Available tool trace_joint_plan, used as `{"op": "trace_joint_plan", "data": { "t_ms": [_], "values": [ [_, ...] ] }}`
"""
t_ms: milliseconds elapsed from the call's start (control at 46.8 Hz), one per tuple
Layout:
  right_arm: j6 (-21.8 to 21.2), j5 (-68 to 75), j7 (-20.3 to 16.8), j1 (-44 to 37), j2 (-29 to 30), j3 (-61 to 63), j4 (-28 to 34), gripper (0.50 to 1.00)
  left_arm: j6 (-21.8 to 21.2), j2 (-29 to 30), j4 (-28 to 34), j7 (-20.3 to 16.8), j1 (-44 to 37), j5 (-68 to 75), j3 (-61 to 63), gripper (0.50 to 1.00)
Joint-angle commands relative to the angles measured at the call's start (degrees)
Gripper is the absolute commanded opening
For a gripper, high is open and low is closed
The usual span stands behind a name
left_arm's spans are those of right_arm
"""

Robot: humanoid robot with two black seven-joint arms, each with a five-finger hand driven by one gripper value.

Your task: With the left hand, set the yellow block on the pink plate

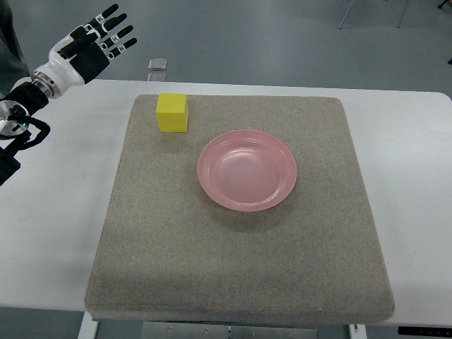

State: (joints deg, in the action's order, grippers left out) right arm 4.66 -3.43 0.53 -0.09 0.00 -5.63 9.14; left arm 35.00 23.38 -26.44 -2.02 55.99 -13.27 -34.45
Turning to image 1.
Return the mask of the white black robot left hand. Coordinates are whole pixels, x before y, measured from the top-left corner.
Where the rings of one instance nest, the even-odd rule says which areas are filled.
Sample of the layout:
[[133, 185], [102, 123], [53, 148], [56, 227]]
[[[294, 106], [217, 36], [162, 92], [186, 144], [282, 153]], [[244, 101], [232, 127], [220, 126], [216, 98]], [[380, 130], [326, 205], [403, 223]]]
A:
[[132, 25], [118, 30], [125, 13], [115, 16], [118, 4], [112, 4], [92, 20], [79, 25], [49, 52], [49, 61], [33, 71], [31, 83], [48, 98], [61, 97], [70, 87], [85, 85], [97, 78], [119, 55], [137, 43], [124, 38]]

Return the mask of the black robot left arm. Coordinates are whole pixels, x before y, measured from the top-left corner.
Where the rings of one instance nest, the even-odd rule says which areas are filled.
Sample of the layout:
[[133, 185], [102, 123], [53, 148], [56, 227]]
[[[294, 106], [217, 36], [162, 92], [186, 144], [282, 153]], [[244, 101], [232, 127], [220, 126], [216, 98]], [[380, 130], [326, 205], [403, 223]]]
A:
[[40, 144], [49, 135], [50, 126], [33, 115], [48, 105], [51, 96], [44, 83], [32, 80], [1, 99], [1, 140], [10, 142], [1, 148], [2, 184], [20, 169], [16, 154]]

